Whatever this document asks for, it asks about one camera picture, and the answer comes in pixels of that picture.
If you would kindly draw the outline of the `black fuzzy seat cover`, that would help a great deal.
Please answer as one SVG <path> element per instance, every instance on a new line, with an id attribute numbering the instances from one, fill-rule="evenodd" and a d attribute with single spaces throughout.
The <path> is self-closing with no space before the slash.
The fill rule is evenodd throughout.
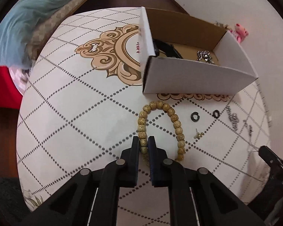
<path id="1" fill-rule="evenodd" d="M 30 213 L 18 178 L 0 178 L 0 225 L 20 225 Z"/>

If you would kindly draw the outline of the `red bed sheet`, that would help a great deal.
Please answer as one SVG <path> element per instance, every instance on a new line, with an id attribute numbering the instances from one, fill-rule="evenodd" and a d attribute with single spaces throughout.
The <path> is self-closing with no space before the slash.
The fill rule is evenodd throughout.
<path id="1" fill-rule="evenodd" d="M 14 85 L 8 68 L 0 66 L 0 108 L 19 110 L 21 101 L 22 95 Z"/>

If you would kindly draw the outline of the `white cardboard box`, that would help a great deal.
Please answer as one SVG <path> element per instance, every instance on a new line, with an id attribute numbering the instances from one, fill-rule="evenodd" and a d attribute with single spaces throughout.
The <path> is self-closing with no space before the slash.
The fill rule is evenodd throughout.
<path id="1" fill-rule="evenodd" d="M 258 75 L 233 34 L 187 14 L 141 8 L 142 92 L 234 95 Z"/>

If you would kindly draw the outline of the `pink panther plush toy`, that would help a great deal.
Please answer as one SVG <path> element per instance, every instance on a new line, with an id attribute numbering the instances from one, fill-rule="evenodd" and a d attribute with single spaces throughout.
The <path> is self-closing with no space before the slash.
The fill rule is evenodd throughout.
<path id="1" fill-rule="evenodd" d="M 234 30 L 230 30 L 238 43 L 241 43 L 249 35 L 248 31 L 240 24 L 235 24 Z"/>

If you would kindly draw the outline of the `light blue duvet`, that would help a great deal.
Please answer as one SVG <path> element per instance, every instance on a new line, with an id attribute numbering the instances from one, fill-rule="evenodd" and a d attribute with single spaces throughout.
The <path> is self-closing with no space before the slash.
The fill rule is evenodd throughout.
<path id="1" fill-rule="evenodd" d="M 71 0 L 20 0 L 0 23 L 0 66 L 29 69 L 26 46 L 40 23 Z"/>

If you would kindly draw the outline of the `silver charm cluster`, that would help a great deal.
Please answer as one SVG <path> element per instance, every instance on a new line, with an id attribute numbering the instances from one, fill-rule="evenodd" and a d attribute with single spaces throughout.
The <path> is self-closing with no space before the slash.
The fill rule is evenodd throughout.
<path id="1" fill-rule="evenodd" d="M 228 114 L 228 119 L 231 122 L 233 130 L 236 132 L 238 130 L 238 123 L 240 122 L 237 113 L 231 111 L 230 106 L 225 108 L 226 113 Z"/>

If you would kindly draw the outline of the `white patterned tablecloth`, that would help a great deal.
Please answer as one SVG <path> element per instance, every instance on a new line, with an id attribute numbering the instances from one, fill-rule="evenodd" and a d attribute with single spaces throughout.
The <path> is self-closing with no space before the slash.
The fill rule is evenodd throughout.
<path id="1" fill-rule="evenodd" d="M 207 168 L 244 203 L 261 192 L 269 168 L 255 148 L 269 145 L 256 83 L 233 97 L 144 95 L 134 7 L 84 12 L 65 19 L 32 68 L 17 124 L 17 164 L 24 201 L 34 211 L 80 169 L 118 159 L 136 135 L 143 106 L 162 100 L 185 135 L 183 165 Z M 225 108 L 240 122 L 235 132 Z M 204 135 L 194 139 L 198 132 Z"/>

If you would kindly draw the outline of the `bed with checkered mattress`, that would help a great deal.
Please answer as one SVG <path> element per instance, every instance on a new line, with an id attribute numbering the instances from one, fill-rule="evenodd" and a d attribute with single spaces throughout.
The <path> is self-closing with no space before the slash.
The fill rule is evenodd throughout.
<path id="1" fill-rule="evenodd" d="M 26 51 L 30 60 L 36 61 L 43 47 L 58 26 L 67 17 L 73 15 L 86 1 L 87 0 L 70 0 L 48 19 L 37 25 L 32 33 L 32 38 L 26 46 Z"/>

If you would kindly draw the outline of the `small gold earring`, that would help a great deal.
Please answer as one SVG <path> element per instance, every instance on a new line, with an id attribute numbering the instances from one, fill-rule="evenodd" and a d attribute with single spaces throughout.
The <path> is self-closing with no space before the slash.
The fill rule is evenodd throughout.
<path id="1" fill-rule="evenodd" d="M 199 140 L 203 135 L 204 135 L 204 132 L 198 132 L 196 130 L 196 135 L 194 136 L 194 139 L 198 139 Z"/>

